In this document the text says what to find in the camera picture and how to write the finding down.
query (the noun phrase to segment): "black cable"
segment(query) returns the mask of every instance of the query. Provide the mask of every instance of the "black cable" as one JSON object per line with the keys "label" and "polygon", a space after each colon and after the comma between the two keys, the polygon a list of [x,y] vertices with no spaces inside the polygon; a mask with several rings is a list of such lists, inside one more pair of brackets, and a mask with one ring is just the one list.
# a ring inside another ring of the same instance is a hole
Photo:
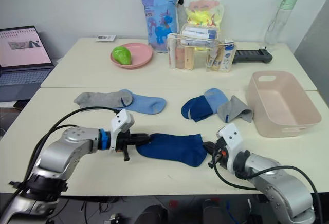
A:
{"label": "black cable", "polygon": [[56,213],[56,214],[54,214],[53,216],[50,216],[49,217],[49,219],[53,219],[53,218],[55,218],[56,216],[58,216],[62,211],[63,211],[63,209],[65,209],[65,207],[67,206],[67,204],[68,204],[68,202],[70,201],[70,199],[68,199],[67,201],[66,201],[66,203],[64,204],[64,206]]}
{"label": "black cable", "polygon": [[221,179],[222,182],[224,182],[225,184],[228,184],[229,186],[232,186],[232,187],[235,187],[235,188],[239,188],[239,189],[243,189],[243,190],[252,190],[252,191],[257,191],[256,188],[254,187],[247,187],[247,186],[242,186],[242,185],[237,185],[237,184],[233,184],[231,182],[228,182],[226,179],[224,179],[218,169],[217,169],[217,166],[216,166],[216,163],[215,163],[215,155],[216,155],[216,150],[214,150],[214,152],[212,153],[212,164],[214,166],[214,170],[217,174],[217,176],[219,177],[219,179]]}
{"label": "black cable", "polygon": [[85,202],[85,205],[84,205],[84,221],[86,222],[86,224],[88,224],[88,220],[87,220],[87,203],[88,202]]}
{"label": "black cable", "polygon": [[102,203],[99,202],[99,203],[98,203],[99,214],[109,212],[109,211],[112,209],[112,208],[109,208],[109,207],[110,207],[110,206],[109,206],[109,202],[107,202],[107,205],[106,205],[106,208],[105,208],[105,209],[103,209],[103,207],[102,207]]}
{"label": "black cable", "polygon": [[315,188],[315,185],[313,184],[311,179],[307,176],[307,174],[304,173],[302,170],[300,170],[298,167],[295,167],[295,166],[274,166],[274,167],[270,167],[269,169],[265,169],[265,170],[259,171],[257,173],[248,175],[248,176],[244,177],[244,179],[252,179],[252,178],[257,177],[261,174],[265,174],[267,172],[270,172],[270,171],[273,171],[273,170],[280,170],[280,169],[296,170],[297,172],[299,172],[301,175],[303,175],[305,177],[305,179],[308,181],[308,183],[311,185],[311,187],[314,191],[315,200],[316,200],[317,206],[318,206],[318,215],[319,215],[320,224],[323,224],[322,206],[321,206],[321,200],[320,200],[319,193],[318,193],[317,189]]}
{"label": "black cable", "polygon": [[29,167],[28,167],[28,170],[26,172],[26,175],[25,175],[25,178],[28,178],[33,170],[33,167],[36,163],[36,160],[41,152],[41,149],[42,147],[44,146],[44,144],[46,143],[47,139],[49,138],[50,134],[53,132],[53,130],[60,124],[62,123],[64,120],[66,120],[67,118],[69,118],[70,116],[76,114],[76,113],[79,113],[81,111],[85,111],[85,110],[91,110],[91,109],[106,109],[106,110],[110,110],[110,111],[113,111],[115,112],[116,114],[120,111],[116,110],[116,109],[113,109],[113,108],[110,108],[110,107],[101,107],[101,106],[95,106],[95,107],[84,107],[84,108],[80,108],[80,109],[77,109],[75,111],[72,111],[70,112],[69,114],[65,115],[62,119],[60,119],[59,121],[57,121],[55,123],[55,125],[52,126],[52,128],[49,130],[49,132],[41,139],[40,141],[40,144],[38,143],[38,147],[36,148],[34,152],[34,154],[32,154],[32,161],[31,163],[29,164]]}
{"label": "black cable", "polygon": [[[76,125],[70,125],[70,124],[69,124],[69,125],[61,125],[61,126],[56,127],[51,133],[53,133],[53,132],[55,132],[55,131],[57,131],[57,130],[59,130],[59,129],[61,129],[61,128],[72,127],[72,126],[76,126]],[[35,148],[36,148],[37,146],[39,146],[41,140],[36,144]],[[26,183],[26,181],[27,181],[27,179],[25,179],[25,178],[24,178],[22,184],[20,185],[20,187],[17,188],[17,190],[11,195],[11,197],[7,200],[6,204],[3,206],[2,210],[1,210],[1,215],[0,215],[0,216],[3,215],[3,213],[5,212],[5,210],[7,209],[7,207],[9,206],[9,204],[14,200],[14,198],[15,198],[15,197],[21,192],[21,190],[23,189],[23,187],[24,187],[24,185],[25,185],[25,183]]]}
{"label": "black cable", "polygon": [[119,198],[121,198],[121,200],[122,200],[123,202],[127,202],[126,200],[124,200],[124,199],[123,199],[123,197],[122,197],[122,196],[120,196]]}

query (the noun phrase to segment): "pink plate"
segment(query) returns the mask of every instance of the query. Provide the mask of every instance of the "pink plate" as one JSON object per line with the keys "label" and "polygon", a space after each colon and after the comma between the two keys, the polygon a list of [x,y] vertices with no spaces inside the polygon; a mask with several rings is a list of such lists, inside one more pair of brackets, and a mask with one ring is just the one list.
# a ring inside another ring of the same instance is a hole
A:
{"label": "pink plate", "polygon": [[111,53],[111,60],[119,67],[138,68],[145,65],[152,58],[153,50],[149,45],[143,43],[127,43],[121,46],[126,47],[130,51],[130,54],[132,55],[132,63],[131,65],[121,65],[112,57]]}

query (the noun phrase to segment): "remote control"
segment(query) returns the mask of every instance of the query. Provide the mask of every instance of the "remote control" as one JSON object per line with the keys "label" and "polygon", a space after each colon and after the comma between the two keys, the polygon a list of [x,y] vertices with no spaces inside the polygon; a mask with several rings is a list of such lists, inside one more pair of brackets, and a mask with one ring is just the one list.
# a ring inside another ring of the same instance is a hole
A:
{"label": "remote control", "polygon": [[239,62],[264,62],[270,63],[273,56],[266,49],[259,50],[237,50],[233,59],[233,64]]}
{"label": "remote control", "polygon": [[113,42],[116,35],[98,35],[96,42]]}

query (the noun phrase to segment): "water bottle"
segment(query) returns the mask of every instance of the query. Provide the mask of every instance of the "water bottle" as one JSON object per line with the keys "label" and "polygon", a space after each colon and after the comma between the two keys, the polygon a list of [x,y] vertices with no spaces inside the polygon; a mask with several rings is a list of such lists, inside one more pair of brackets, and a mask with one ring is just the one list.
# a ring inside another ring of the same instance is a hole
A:
{"label": "water bottle", "polygon": [[280,33],[286,25],[296,2],[297,0],[281,0],[277,13],[267,28],[265,46],[271,48],[278,42]]}

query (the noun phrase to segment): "blue sock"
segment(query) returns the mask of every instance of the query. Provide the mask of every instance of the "blue sock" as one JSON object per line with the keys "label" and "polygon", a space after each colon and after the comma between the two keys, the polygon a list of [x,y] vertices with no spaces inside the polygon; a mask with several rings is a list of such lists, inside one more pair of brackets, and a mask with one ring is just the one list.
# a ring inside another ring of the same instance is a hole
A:
{"label": "blue sock", "polygon": [[192,98],[185,103],[181,108],[181,114],[186,119],[198,122],[217,113],[218,107],[227,101],[227,97],[219,89],[208,89],[203,96]]}
{"label": "blue sock", "polygon": [[136,146],[139,154],[155,159],[180,161],[189,166],[200,166],[207,152],[202,146],[200,134],[175,136],[151,134],[151,142]]}
{"label": "blue sock", "polygon": [[116,108],[118,110],[127,109],[130,111],[139,112],[147,115],[155,115],[160,113],[166,106],[166,101],[160,97],[146,97],[132,93],[127,89],[122,89],[120,92],[129,92],[133,96],[133,101],[127,107]]}

